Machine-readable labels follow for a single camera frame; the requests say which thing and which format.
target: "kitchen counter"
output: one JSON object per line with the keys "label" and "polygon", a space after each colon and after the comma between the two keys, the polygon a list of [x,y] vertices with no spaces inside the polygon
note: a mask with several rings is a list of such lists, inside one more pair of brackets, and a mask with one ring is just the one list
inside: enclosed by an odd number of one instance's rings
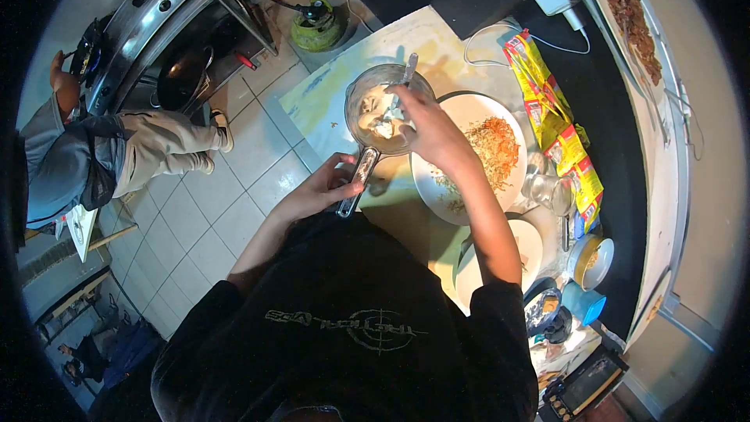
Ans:
{"label": "kitchen counter", "polygon": [[[505,38],[515,33],[508,29]],[[495,40],[500,33],[479,36],[472,44],[473,58],[502,59]],[[464,43],[445,21],[427,6],[379,30],[321,67],[287,93],[280,102],[295,126],[321,159],[333,152],[358,150],[343,117],[344,90],[363,71],[381,63],[401,63],[412,52],[419,54],[417,72],[430,82],[436,96],[446,98],[460,91],[474,91],[501,102],[523,130],[531,172],[548,166],[533,136],[514,74],[503,67],[473,67],[463,61]],[[457,302],[453,284],[455,267],[470,235],[468,227],[451,225],[420,199],[412,178],[409,156],[382,159],[370,178],[359,206],[370,221],[388,231],[441,278],[445,294]],[[545,254],[540,273],[557,277],[564,261],[560,248],[559,220],[543,207],[519,195],[509,217],[527,213],[543,238]]]}

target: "gas stove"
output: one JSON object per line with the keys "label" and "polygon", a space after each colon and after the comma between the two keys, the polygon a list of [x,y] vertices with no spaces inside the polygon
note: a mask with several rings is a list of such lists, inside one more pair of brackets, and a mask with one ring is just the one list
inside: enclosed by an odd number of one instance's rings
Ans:
{"label": "gas stove", "polygon": [[[214,1],[125,0],[104,28],[101,59],[84,92],[88,112],[99,115],[119,111],[128,93],[167,45]],[[275,46],[263,38],[257,24],[249,19],[243,0],[234,0],[239,8],[229,4],[229,0],[216,1],[276,54]]]}

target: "tray of food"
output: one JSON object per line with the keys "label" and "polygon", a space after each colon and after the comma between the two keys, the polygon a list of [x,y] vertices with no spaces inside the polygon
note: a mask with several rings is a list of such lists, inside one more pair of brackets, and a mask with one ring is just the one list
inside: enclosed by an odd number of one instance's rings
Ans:
{"label": "tray of food", "polygon": [[[499,102],[478,93],[447,98],[440,106],[469,139],[497,201],[503,211],[508,210],[526,176],[527,148],[518,121]],[[446,222],[469,225],[464,200],[453,181],[417,154],[411,154],[410,162],[426,205]]]}
{"label": "tray of food", "polygon": [[641,0],[595,0],[643,97],[659,106],[664,98],[662,65],[655,24]]}

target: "yellow snack packet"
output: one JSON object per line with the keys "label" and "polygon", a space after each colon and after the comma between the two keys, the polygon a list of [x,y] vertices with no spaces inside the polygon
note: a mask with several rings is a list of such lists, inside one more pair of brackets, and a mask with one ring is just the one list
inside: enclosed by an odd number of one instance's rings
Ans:
{"label": "yellow snack packet", "polygon": [[575,175],[575,203],[589,230],[599,214],[604,186],[586,153],[589,138],[574,124],[568,100],[541,58],[528,30],[505,43],[502,51],[510,62],[523,91],[523,104],[541,151],[556,165],[557,175]]}

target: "sneaker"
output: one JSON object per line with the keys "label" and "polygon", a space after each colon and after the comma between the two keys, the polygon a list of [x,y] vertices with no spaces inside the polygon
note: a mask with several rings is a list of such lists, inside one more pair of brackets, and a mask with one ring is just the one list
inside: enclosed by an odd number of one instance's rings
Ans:
{"label": "sneaker", "polygon": [[230,122],[227,120],[227,115],[221,109],[211,109],[210,119],[216,123],[216,129],[221,137],[219,150],[224,153],[231,152],[234,148],[234,137],[232,137],[232,131],[230,131]]}
{"label": "sneaker", "polygon": [[214,172],[214,160],[211,159],[211,157],[206,152],[200,152],[198,155],[198,158],[202,160],[201,166],[198,168],[203,173],[211,174]]}

